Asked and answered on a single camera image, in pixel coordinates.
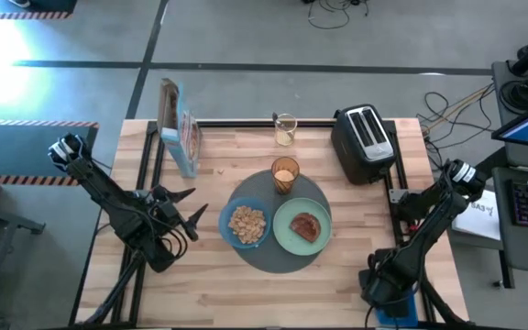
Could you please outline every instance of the gray floor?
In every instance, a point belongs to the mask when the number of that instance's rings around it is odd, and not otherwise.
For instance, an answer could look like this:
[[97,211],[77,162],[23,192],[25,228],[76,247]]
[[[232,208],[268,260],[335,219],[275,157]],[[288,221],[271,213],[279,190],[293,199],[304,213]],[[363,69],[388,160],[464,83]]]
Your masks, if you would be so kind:
[[[111,163],[138,69],[9,63],[142,61],[159,3],[81,0],[65,21],[0,21],[0,119],[98,121],[93,154]],[[368,17],[363,6],[352,7],[349,25],[326,31],[307,24],[308,7],[299,0],[170,0],[152,59],[488,69],[528,42],[528,1],[376,0],[369,6]],[[318,8],[313,15],[317,24],[343,19]],[[167,77],[184,85],[187,103],[203,118],[265,117],[272,111],[331,116],[362,103],[374,104],[385,117],[410,117],[427,114],[426,92],[437,91],[453,103],[490,83],[487,76],[150,70],[136,118],[156,117],[160,79]],[[483,109],[498,127],[493,96]],[[463,121],[486,125],[483,118],[477,106],[462,115]],[[440,126],[432,138],[448,129]],[[475,132],[456,126],[439,144]],[[500,145],[482,134],[442,154],[476,163]],[[0,313],[15,329],[66,325],[99,207],[78,187],[3,190],[2,207],[48,226],[43,236],[18,236],[0,278]],[[497,291],[490,287],[500,276],[494,251],[456,244],[453,250],[470,319],[528,329],[528,273],[516,272],[517,289]]]

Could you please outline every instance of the black toaster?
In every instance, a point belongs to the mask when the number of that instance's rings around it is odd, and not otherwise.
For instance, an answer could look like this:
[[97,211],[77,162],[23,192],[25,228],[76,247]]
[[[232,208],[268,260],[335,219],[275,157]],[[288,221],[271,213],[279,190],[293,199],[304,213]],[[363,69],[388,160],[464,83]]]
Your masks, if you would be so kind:
[[373,183],[394,163],[394,148],[382,119],[371,104],[335,113],[331,141],[347,179],[353,184]]

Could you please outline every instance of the white paper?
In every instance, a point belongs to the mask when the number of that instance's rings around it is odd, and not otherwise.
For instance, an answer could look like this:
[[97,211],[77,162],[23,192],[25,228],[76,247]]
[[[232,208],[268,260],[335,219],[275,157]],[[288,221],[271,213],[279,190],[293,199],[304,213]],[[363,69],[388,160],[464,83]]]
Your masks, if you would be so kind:
[[466,211],[456,217],[451,227],[464,233],[500,241],[499,212],[494,192],[484,191],[482,198],[470,203]]

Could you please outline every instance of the toaster slot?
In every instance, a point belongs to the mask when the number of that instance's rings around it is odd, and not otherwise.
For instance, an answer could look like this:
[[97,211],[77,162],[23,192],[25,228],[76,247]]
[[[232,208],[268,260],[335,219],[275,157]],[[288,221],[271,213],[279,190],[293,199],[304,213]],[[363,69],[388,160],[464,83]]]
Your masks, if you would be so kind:
[[376,121],[376,117],[374,114],[372,114],[372,111],[366,110],[362,112],[362,115],[366,119],[366,122],[368,123],[368,126],[370,127],[370,130],[372,131],[372,135],[376,139],[377,143],[383,143],[386,142],[386,138],[382,134],[382,130],[380,129],[380,126],[378,125],[378,122]]
[[372,137],[370,137],[368,131],[364,127],[362,117],[359,115],[359,113],[353,113],[349,116],[352,120],[352,123],[354,123],[354,129],[357,131],[359,138],[362,139],[362,144],[364,145],[364,147],[371,146],[373,144]]

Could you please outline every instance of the cereal box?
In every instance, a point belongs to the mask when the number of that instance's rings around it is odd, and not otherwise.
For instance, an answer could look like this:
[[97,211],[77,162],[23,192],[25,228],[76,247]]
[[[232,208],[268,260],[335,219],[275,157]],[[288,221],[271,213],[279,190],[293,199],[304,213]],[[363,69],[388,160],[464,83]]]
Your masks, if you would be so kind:
[[158,128],[160,138],[181,170],[181,176],[196,177],[201,130],[182,100],[182,88],[170,79],[163,79],[160,84]]

